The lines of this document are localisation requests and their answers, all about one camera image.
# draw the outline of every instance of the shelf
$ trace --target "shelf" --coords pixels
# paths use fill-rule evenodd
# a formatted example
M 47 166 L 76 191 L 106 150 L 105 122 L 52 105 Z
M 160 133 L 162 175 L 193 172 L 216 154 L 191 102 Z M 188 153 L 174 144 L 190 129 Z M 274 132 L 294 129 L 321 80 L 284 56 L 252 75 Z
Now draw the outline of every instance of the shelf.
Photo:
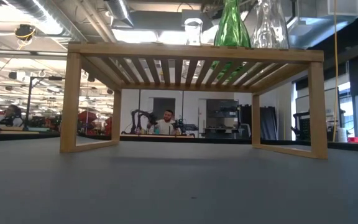
M 183 60 L 190 61 L 186 78 L 182 78 Z M 203 61 L 203 67 L 195 79 L 199 61 Z M 121 90 L 127 88 L 252 93 L 252 145 L 255 148 L 327 159 L 323 62 L 324 53 L 319 50 L 71 42 L 67 54 L 60 152 L 119 144 Z M 227 70 L 217 79 L 224 67 Z M 82 69 L 114 90 L 110 142 L 76 145 L 77 116 L 73 111 L 78 111 Z M 262 145 L 260 95 L 306 75 L 310 93 L 311 151 Z
M 83 69 L 113 90 L 128 88 L 255 93 L 294 77 L 307 69 L 310 62 L 324 60 L 323 52 L 319 50 L 165 44 L 72 42 L 68 51 L 81 54 Z M 181 77 L 182 62 L 185 59 L 190 60 L 186 79 Z M 170 60 L 175 61 L 171 63 L 175 65 L 174 75 L 169 71 Z M 199 60 L 204 61 L 204 67 L 199 77 L 193 79 Z M 214 61 L 219 63 L 212 69 Z M 233 66 L 217 80 L 216 77 L 228 62 Z M 244 66 L 229 78 L 242 64 Z

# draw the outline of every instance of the green bottle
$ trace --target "green bottle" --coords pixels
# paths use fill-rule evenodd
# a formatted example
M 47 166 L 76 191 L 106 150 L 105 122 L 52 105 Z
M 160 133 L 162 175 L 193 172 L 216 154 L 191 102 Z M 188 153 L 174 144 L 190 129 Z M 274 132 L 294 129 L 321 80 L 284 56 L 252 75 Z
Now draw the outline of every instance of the green bottle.
M 224 0 L 222 18 L 214 40 L 215 46 L 251 47 L 250 38 L 241 19 L 238 5 L 238 0 Z M 217 64 L 218 62 L 215 61 L 212 67 L 215 68 Z M 217 79 L 224 75 L 224 72 L 230 68 L 231 64 L 229 62 L 224 66 Z M 230 80 L 240 69 L 241 67 L 237 68 L 227 80 Z

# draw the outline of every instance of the robotic arm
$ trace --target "robotic arm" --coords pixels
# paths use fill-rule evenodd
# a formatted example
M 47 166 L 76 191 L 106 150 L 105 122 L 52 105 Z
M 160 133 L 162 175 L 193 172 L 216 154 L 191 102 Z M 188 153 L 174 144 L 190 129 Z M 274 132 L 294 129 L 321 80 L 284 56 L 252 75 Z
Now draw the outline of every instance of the robotic arm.
M 138 113 L 137 115 L 137 124 L 135 124 L 135 115 L 136 113 Z M 140 122 L 140 118 L 142 116 L 145 116 L 148 120 L 149 120 L 149 123 L 152 124 L 152 125 L 156 125 L 157 122 L 157 117 L 155 117 L 155 115 L 153 113 L 149 113 L 149 112 L 146 112 L 146 111 L 142 111 L 142 110 L 134 110 L 131 112 L 131 116 L 132 116 L 132 127 L 131 127 L 131 132 L 130 134 L 135 134 L 135 131 L 137 128 L 139 128 L 140 130 L 142 129 L 142 124 Z

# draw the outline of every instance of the man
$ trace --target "man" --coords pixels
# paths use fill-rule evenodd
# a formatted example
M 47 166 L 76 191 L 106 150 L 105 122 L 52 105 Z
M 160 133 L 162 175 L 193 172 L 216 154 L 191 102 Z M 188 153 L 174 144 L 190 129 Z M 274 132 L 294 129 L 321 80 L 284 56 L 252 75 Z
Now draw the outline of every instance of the man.
M 22 111 L 16 105 L 10 105 L 5 114 L 0 115 L 0 124 L 13 127 L 21 127 L 23 125 Z
M 172 134 L 172 135 L 179 135 L 180 130 L 173 128 L 173 123 L 175 121 L 172 120 L 173 111 L 172 110 L 165 110 L 164 118 L 157 121 L 157 124 L 154 126 L 154 133 L 156 134 L 156 129 L 158 129 L 159 134 Z

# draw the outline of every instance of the glass bottle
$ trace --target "glass bottle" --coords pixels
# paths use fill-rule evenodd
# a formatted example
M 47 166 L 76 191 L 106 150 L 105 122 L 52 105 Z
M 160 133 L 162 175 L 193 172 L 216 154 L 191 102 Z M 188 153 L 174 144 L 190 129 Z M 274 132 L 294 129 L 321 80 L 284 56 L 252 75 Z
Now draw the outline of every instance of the glass bottle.
M 241 19 L 238 0 L 224 0 L 224 9 L 221 21 L 219 22 L 218 31 L 214 40 L 215 46 L 230 46 L 230 47 L 251 47 L 247 29 Z M 230 68 L 231 62 L 227 63 L 222 71 L 217 76 L 217 79 L 224 75 L 224 72 Z M 241 67 L 237 68 L 231 74 L 228 80 L 236 74 Z
M 252 46 L 257 48 L 288 49 L 287 24 L 280 0 L 258 0 L 257 25 Z
M 202 29 L 203 29 L 203 21 L 201 19 L 189 18 L 185 20 L 185 32 L 187 36 L 186 45 L 200 46 Z M 189 64 L 190 64 L 190 60 L 183 60 L 183 67 L 181 72 L 181 76 L 183 78 L 187 77 Z M 195 73 L 193 75 L 194 79 L 198 78 L 202 66 L 203 66 L 202 61 L 198 61 Z

